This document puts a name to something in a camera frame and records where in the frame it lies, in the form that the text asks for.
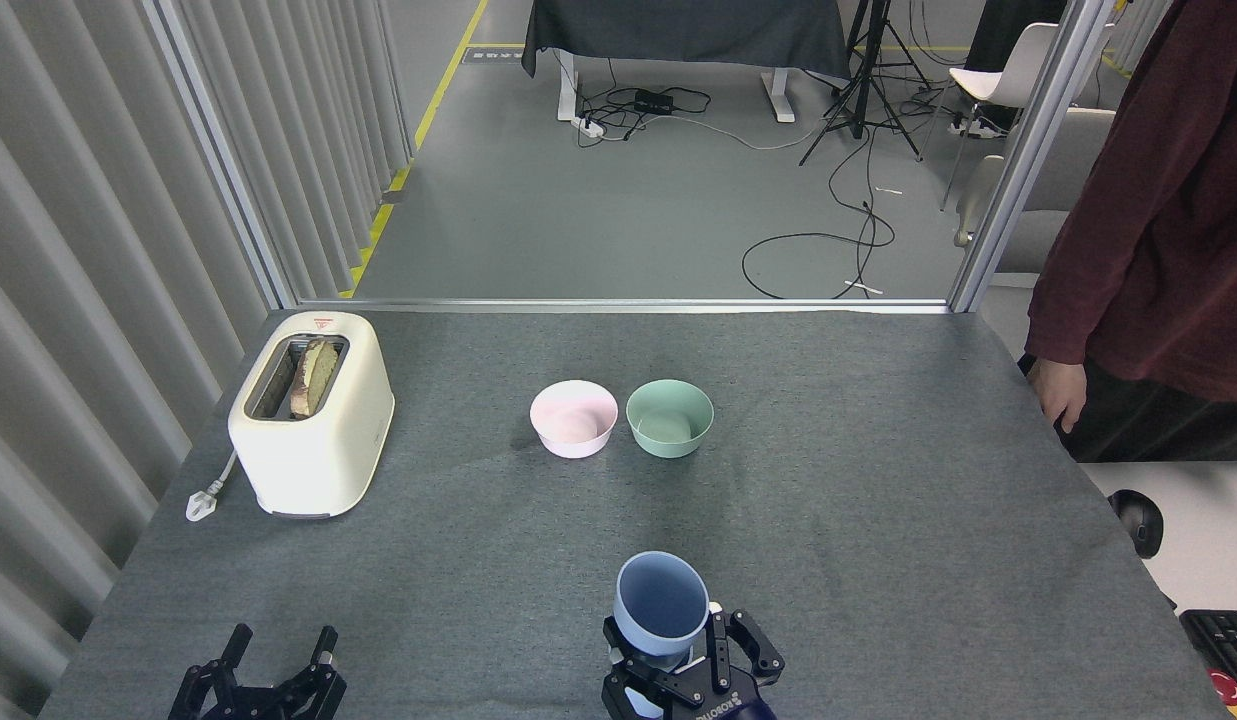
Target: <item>computer mouse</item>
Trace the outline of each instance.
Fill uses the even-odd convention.
[[[1157,555],[1162,551],[1162,539],[1165,538],[1165,516],[1152,499],[1131,489],[1121,489],[1111,497],[1111,508],[1116,511],[1119,522],[1124,525],[1126,532],[1134,541],[1134,552],[1143,560]]]

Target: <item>toaster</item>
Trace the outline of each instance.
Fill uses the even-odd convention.
[[[310,407],[303,395],[310,416],[294,416],[294,376],[315,341],[324,341],[324,392]],[[361,315],[313,311],[271,333],[231,405],[228,434],[262,510],[329,518],[365,497],[393,413],[374,327]]]

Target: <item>keyboard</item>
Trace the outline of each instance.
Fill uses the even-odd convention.
[[[1179,620],[1191,645],[1237,682],[1237,610],[1188,610]]]

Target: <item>toaster slot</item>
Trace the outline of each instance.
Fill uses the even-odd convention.
[[[297,336],[288,336],[283,341],[276,343],[276,348],[267,359],[257,386],[249,392],[244,402],[244,413],[255,421],[293,421],[293,409],[289,407],[289,388],[293,387],[294,376],[298,374],[298,365],[307,346],[314,340],[324,340],[334,346],[338,359],[334,364],[333,374],[327,384],[327,391],[322,393],[315,407],[315,413],[324,406],[325,398],[338,382],[338,372],[343,366],[343,360],[348,356],[348,339],[345,336],[323,336],[322,334],[304,333]]]

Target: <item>table leg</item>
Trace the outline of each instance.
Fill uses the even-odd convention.
[[[787,68],[774,68],[772,73],[760,73],[760,82],[764,83],[764,90],[769,94],[769,104],[774,106],[774,118],[778,118],[778,122],[795,122],[795,110],[790,109],[790,100],[787,99]]]
[[[578,73],[573,69],[573,53],[567,53],[564,49],[558,49],[555,53],[560,61],[560,100],[555,106],[555,119],[569,122],[574,119],[578,106]]]

